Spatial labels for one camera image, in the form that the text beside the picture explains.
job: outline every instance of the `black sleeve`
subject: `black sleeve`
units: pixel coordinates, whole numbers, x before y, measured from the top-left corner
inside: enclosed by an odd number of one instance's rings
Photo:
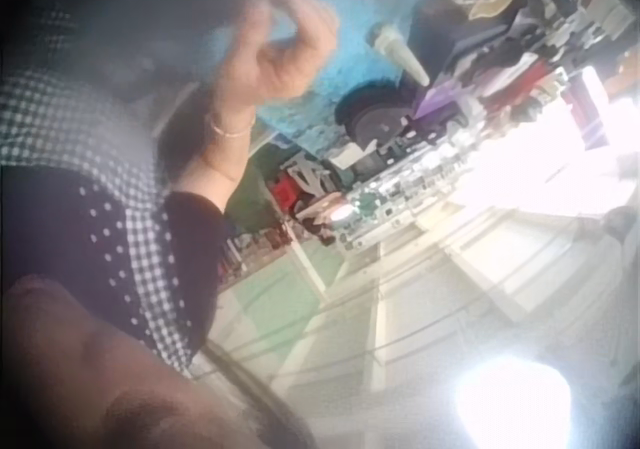
[[[181,295],[192,322],[191,347],[198,351],[216,309],[218,262],[228,237],[224,217],[208,199],[183,192],[172,193],[165,210]]]

